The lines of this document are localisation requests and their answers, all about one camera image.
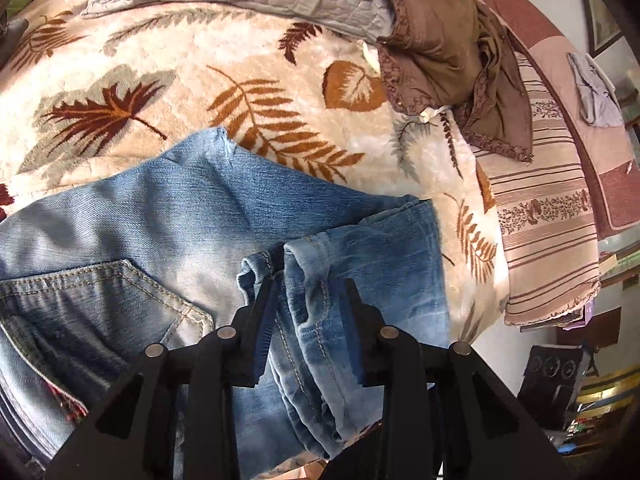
striped fabric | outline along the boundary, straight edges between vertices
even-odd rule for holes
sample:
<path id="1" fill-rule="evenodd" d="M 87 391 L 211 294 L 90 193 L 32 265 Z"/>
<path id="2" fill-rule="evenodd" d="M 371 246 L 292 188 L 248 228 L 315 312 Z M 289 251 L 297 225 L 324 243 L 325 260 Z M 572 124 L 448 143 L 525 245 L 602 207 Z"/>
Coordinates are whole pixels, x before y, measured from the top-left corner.
<path id="1" fill-rule="evenodd" d="M 593 210 L 562 112 L 516 53 L 531 102 L 534 161 L 474 149 L 491 181 L 509 266 L 505 322 L 526 325 L 584 306 L 600 288 Z"/>

blue denim jeans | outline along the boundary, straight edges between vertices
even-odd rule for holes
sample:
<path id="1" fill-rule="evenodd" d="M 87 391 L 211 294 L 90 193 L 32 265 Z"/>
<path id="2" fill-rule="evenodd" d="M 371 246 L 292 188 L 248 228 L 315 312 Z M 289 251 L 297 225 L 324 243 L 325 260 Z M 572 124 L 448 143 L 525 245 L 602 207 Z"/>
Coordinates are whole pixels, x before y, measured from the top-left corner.
<path id="1" fill-rule="evenodd" d="M 351 373 L 339 305 L 353 278 L 386 322 L 447 346 L 436 214 L 413 196 L 315 179 L 203 130 L 114 177 L 0 224 L 0 390 L 51 457 L 153 342 L 227 324 L 265 276 L 280 285 L 265 374 L 235 388 L 243 478 L 307 449 L 335 456 L 380 418 Z"/>

jeans pocket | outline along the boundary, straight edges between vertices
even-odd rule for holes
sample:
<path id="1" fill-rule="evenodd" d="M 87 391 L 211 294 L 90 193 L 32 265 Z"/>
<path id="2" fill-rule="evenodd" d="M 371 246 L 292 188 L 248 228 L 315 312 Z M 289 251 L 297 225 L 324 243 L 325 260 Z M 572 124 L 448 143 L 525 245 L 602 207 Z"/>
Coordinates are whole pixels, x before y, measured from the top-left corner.
<path id="1" fill-rule="evenodd" d="M 31 370 L 90 408 L 146 345 L 195 344 L 214 324 L 129 260 L 117 260 L 0 282 L 0 326 Z"/>

folded gray cloth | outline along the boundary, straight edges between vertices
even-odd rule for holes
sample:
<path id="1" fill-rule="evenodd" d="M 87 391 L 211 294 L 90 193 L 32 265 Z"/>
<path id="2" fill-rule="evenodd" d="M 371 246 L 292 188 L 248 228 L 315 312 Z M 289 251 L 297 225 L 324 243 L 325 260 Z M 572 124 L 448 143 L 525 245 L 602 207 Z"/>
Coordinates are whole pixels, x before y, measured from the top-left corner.
<path id="1" fill-rule="evenodd" d="M 620 110 L 592 62 L 578 54 L 567 54 L 567 57 L 580 92 L 584 120 L 598 128 L 624 126 Z"/>
<path id="2" fill-rule="evenodd" d="M 19 18 L 9 22 L 4 38 L 0 39 L 0 69 L 9 61 L 15 47 L 20 42 L 24 31 L 29 27 L 29 22 L 24 18 Z"/>

beige blanket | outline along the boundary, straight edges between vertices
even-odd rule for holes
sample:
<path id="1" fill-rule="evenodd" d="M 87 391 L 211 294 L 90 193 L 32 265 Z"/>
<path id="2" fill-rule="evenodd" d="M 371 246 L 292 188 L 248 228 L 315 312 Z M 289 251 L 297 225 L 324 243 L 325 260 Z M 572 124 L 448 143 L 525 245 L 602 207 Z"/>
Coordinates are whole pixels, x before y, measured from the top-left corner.
<path id="1" fill-rule="evenodd" d="M 432 198 L 451 338 L 472 341 L 509 290 L 495 200 L 449 112 L 394 114 L 361 45 L 317 25 L 220 4 L 84 20 L 87 0 L 35 0 L 0 72 L 0 205 L 105 178 L 190 132 L 342 186 Z"/>

